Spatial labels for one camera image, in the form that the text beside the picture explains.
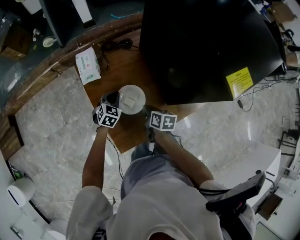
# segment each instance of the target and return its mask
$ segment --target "wooden table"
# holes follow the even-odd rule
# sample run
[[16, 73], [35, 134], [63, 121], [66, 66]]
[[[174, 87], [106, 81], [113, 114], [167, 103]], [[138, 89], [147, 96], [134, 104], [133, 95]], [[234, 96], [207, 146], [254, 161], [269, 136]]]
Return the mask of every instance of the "wooden table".
[[[140, 33], [140, 29], [135, 30], [114, 39], [114, 41], [130, 38], [133, 40], [133, 45], [139, 46]], [[178, 115], [177, 121], [185, 118], [202, 106], [202, 104], [167, 106], [152, 80], [138, 49], [126, 50], [119, 48], [105, 55], [109, 61], [110, 69], [105, 69], [105, 60], [100, 61], [101, 79], [92, 81], [84, 86], [94, 107], [97, 106], [104, 93], [118, 91], [129, 84], [136, 85], [144, 91], [146, 104]], [[123, 113], [117, 125], [109, 131], [110, 137], [121, 153], [146, 141], [145, 120], [142, 112], [135, 115]]]

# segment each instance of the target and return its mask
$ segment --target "gray shorts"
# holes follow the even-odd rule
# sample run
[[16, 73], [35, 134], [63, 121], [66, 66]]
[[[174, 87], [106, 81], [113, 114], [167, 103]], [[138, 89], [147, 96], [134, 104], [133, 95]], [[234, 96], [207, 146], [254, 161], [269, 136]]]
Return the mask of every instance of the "gray shorts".
[[149, 144], [146, 142], [136, 146], [131, 155], [130, 166], [122, 181], [121, 199], [129, 194], [139, 180], [165, 172], [193, 186], [188, 176], [178, 169], [158, 144], [155, 144], [153, 152], [149, 150]]

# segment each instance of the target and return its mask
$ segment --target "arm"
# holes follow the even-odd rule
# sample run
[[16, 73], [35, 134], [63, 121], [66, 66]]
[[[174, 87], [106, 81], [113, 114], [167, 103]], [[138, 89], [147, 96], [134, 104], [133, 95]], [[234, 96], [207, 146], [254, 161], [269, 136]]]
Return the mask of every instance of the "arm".
[[100, 127], [97, 131], [95, 141], [84, 164], [82, 187], [96, 186], [102, 190], [105, 143], [108, 129], [107, 127]]
[[154, 132], [157, 143], [197, 186], [206, 180], [214, 179], [209, 169], [193, 154], [181, 147], [173, 136], [162, 131], [154, 130]]

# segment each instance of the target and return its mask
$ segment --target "white box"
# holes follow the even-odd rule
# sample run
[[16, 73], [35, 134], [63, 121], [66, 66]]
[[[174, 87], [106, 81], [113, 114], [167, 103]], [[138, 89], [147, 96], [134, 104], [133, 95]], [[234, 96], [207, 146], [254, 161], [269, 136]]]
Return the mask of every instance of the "white box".
[[152, 111], [149, 125], [160, 131], [174, 131], [176, 121], [177, 115]]
[[76, 55], [76, 65], [82, 84], [100, 79], [100, 66], [93, 47]]
[[102, 103], [93, 111], [93, 120], [95, 123], [113, 128], [120, 119], [122, 110]]

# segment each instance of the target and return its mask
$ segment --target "black device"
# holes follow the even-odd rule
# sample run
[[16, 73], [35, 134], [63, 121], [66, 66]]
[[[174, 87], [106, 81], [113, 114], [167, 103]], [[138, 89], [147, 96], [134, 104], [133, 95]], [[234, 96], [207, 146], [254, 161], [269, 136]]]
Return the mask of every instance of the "black device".
[[227, 76], [255, 85], [284, 62], [248, 0], [146, 0], [140, 51], [168, 105], [233, 100]]
[[259, 194], [266, 180], [264, 172], [259, 172], [248, 181], [241, 183], [229, 190], [200, 189], [203, 195], [220, 195], [216, 200], [206, 203], [208, 211], [216, 212], [220, 218], [220, 226], [230, 235], [232, 240], [251, 240], [252, 237], [239, 219], [246, 207], [246, 201]]

